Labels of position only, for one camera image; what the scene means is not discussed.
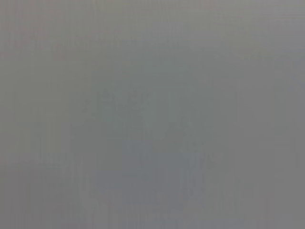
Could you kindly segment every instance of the gray wall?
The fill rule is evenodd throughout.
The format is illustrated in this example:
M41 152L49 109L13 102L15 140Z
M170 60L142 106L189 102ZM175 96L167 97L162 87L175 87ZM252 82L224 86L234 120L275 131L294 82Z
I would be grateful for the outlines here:
M304 228L304 7L1 1L0 226Z

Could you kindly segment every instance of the gray background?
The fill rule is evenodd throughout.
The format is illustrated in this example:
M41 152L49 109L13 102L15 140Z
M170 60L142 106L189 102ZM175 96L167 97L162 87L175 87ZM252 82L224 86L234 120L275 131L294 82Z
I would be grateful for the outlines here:
M304 228L304 35L300 0L2 0L0 227Z

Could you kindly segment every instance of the gray surface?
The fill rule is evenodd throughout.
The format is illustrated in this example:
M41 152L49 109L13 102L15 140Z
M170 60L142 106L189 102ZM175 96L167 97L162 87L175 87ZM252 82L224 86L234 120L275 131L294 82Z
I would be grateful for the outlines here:
M0 228L304 228L304 9L1 1Z

